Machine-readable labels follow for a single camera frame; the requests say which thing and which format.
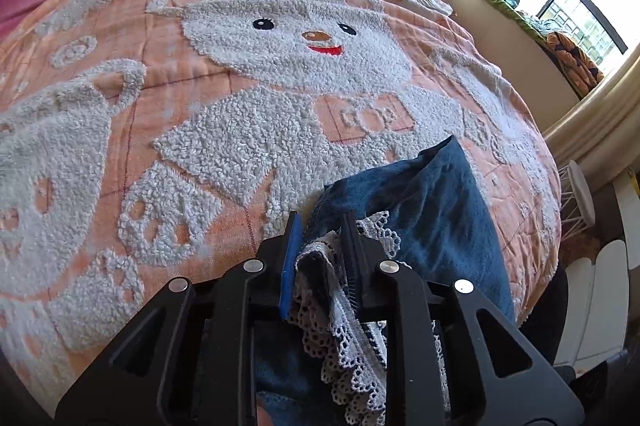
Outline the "white chair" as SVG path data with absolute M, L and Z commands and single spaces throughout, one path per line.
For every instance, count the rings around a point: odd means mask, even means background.
M 580 377 L 624 348 L 629 307 L 626 244 L 616 239 L 596 259 L 579 258 L 565 273 L 568 307 L 554 364 L 569 366 Z

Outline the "blue denim lace-trimmed pants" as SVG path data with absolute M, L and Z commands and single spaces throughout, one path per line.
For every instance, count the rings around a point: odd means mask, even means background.
M 387 258 L 425 281 L 468 279 L 515 317 L 495 224 L 456 138 L 336 181 L 311 212 L 302 251 L 320 274 L 303 272 L 287 321 L 256 324 L 256 390 L 270 424 L 385 422 L 386 327 L 359 323 L 343 291 L 340 220 L 347 212 Z

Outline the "orange patterned cushion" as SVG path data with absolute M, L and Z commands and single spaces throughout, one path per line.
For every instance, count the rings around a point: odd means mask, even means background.
M 586 97 L 603 80 L 604 74 L 598 65 L 562 32 L 549 32 L 546 45 L 580 98 Z

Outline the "peach bear-pattern blanket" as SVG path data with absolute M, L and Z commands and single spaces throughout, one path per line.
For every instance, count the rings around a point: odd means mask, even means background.
M 458 140 L 515 320 L 560 180 L 524 100 L 413 0 L 47 0 L 1 42 L 1 350 L 52 414 L 171 277 L 306 226 L 335 181 Z

